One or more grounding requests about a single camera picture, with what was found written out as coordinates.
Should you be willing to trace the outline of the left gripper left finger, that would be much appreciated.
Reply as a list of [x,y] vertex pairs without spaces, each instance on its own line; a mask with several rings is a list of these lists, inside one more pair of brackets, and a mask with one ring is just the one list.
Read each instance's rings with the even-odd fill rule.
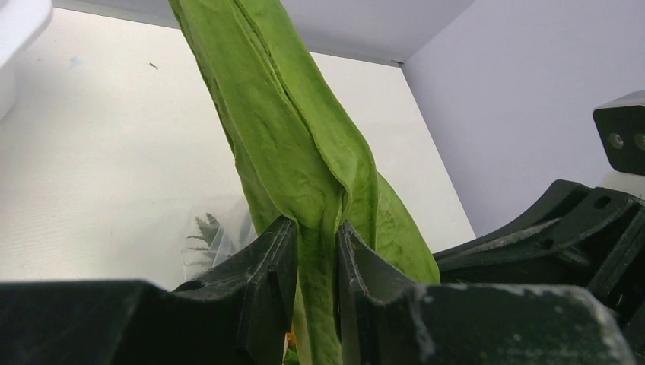
[[280,217],[172,291],[140,280],[4,283],[1,362],[279,364],[296,280],[296,224]]

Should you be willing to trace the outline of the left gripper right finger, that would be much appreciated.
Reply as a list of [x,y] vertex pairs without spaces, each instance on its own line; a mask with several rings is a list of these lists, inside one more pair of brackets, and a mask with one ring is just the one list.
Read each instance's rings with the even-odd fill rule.
[[344,222],[338,336],[345,364],[633,364],[615,320],[563,285],[420,284]]

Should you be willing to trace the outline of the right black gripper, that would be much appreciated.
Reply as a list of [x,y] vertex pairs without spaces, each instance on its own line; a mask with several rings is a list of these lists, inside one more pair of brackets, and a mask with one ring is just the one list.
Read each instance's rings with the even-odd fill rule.
[[559,179],[507,225],[434,258],[443,283],[584,288],[644,351],[643,198]]

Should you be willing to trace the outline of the toy pineapple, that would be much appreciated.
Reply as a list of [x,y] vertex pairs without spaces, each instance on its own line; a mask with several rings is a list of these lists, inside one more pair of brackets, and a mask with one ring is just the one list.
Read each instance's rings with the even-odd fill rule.
[[196,232],[186,237],[183,264],[186,268],[210,269],[248,246],[256,231],[247,214],[226,227],[213,214],[195,217]]

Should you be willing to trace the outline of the green toy vegetable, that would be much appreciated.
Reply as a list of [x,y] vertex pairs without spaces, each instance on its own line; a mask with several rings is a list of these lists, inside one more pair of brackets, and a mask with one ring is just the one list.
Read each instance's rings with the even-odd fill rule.
[[170,7],[214,102],[255,229],[280,216],[297,225],[300,362],[340,364],[333,294],[342,223],[416,281],[438,283],[437,263],[282,3]]

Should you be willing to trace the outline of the clear zip top bag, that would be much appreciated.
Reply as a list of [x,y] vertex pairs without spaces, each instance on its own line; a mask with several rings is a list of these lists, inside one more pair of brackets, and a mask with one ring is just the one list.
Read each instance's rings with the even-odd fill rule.
[[257,238],[249,206],[242,195],[221,195],[189,212],[182,249],[186,281],[197,278],[244,249]]

